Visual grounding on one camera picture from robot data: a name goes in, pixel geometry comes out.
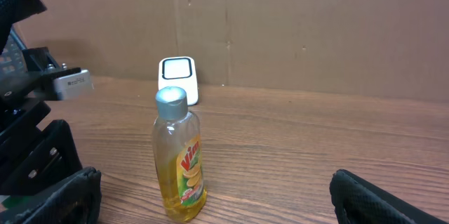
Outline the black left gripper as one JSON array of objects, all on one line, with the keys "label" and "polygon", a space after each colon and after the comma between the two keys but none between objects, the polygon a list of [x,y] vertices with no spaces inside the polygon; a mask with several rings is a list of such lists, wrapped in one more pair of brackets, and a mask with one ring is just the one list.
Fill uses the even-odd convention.
[{"label": "black left gripper", "polygon": [[56,101],[52,83],[79,73],[56,63],[46,47],[25,49],[27,71],[1,79],[1,194],[31,196],[82,169],[69,124],[38,124]]}]

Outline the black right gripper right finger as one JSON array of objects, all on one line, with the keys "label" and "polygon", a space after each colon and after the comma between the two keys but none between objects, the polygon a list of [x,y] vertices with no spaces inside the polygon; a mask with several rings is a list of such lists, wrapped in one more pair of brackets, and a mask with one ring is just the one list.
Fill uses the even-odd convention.
[{"label": "black right gripper right finger", "polygon": [[344,169],[333,174],[329,189],[339,224],[446,224]]}]

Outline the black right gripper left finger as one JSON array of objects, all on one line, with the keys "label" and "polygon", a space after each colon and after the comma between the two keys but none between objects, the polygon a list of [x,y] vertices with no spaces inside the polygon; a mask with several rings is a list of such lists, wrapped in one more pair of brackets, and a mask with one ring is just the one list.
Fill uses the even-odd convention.
[{"label": "black right gripper left finger", "polygon": [[1,212],[5,224],[96,224],[100,214],[100,171],[87,167]]}]

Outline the yellow dish soap bottle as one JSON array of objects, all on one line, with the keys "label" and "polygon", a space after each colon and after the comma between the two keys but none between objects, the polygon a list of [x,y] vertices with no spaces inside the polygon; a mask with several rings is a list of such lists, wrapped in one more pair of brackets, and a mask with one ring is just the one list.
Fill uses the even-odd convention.
[{"label": "yellow dish soap bottle", "polygon": [[162,88],[155,100],[152,149],[163,206],[169,218],[186,223],[206,203],[200,121],[180,87]]}]

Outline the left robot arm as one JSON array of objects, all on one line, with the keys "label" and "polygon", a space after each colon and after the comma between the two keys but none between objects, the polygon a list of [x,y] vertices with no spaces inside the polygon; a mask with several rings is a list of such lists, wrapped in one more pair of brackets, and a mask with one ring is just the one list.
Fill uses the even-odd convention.
[{"label": "left robot arm", "polygon": [[69,124],[39,123],[49,101],[75,98],[93,88],[88,70],[58,64],[46,47],[27,48],[13,25],[43,13],[42,0],[1,0],[1,195],[55,192],[82,169]]}]

